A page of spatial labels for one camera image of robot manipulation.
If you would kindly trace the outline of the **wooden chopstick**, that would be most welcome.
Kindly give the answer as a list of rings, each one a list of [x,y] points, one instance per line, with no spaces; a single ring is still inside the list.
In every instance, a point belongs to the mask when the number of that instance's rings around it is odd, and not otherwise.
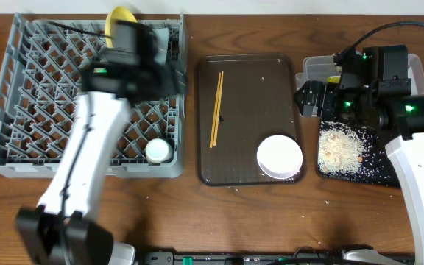
[[[218,106],[218,99],[219,99],[219,89],[220,89],[221,82],[222,82],[222,73],[219,72],[218,82],[217,82],[217,86],[216,86],[216,97],[215,97],[214,109],[213,109],[213,122],[212,122],[212,127],[211,127],[211,137],[210,137],[210,143],[209,143],[209,148],[210,149],[213,148],[213,140],[214,140],[215,124],[216,124],[216,115],[217,115],[217,108],[218,108],[217,106]]]
[[[213,146],[216,146],[217,136],[218,136],[219,115],[221,110],[222,90],[223,90],[223,83],[224,83],[224,71],[221,71],[219,76],[220,76],[220,80],[218,84],[217,97],[216,97],[216,115],[215,115],[214,131],[213,131]]]

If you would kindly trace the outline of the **green yellow snack wrapper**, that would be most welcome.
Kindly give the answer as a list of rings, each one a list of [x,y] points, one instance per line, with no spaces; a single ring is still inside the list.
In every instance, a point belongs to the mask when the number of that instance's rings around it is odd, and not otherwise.
[[[340,76],[330,76],[327,78],[327,82],[330,83],[339,83],[340,81]]]

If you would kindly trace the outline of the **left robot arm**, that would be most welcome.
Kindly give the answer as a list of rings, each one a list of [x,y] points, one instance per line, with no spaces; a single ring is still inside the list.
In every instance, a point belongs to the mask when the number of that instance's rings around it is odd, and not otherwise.
[[[63,157],[36,208],[15,218],[34,264],[134,264],[135,248],[96,220],[106,170],[139,102],[183,94],[186,73],[154,60],[91,63],[81,71],[74,124]]]

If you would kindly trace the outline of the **yellow plate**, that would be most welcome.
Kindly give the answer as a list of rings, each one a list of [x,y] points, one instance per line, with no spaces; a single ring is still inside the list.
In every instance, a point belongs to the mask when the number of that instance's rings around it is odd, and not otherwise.
[[[112,12],[110,12],[105,20],[105,35],[106,37],[106,46],[108,48],[113,48],[113,42],[108,36],[111,36],[111,27],[116,24],[116,21],[129,21],[136,22],[135,16],[123,6],[117,6]]]

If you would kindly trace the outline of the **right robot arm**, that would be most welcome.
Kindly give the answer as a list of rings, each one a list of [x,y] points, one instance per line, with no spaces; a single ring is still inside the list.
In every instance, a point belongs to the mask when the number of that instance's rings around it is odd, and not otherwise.
[[[349,48],[333,56],[338,83],[309,80],[295,93],[303,116],[374,129],[409,214],[415,262],[424,264],[424,94],[411,92],[404,45]]]

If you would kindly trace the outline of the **small white cup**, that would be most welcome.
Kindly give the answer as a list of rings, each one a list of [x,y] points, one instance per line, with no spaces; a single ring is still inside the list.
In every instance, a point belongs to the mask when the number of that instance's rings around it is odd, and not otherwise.
[[[168,163],[173,158],[172,147],[161,138],[149,141],[146,145],[145,153],[147,161],[151,164]]]

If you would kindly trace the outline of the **pink-white bowl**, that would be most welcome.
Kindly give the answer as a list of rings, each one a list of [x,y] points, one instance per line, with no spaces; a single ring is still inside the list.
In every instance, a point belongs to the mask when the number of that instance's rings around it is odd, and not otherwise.
[[[265,138],[256,152],[256,160],[261,171],[277,180],[297,176],[303,166],[303,158],[299,144],[285,135]]]

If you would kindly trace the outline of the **light blue bowl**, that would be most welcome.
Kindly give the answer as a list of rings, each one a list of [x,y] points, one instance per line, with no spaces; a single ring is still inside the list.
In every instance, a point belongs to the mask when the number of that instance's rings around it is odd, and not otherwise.
[[[155,55],[155,61],[160,64],[166,63],[169,45],[169,29],[158,28],[154,29],[158,40],[158,53]]]

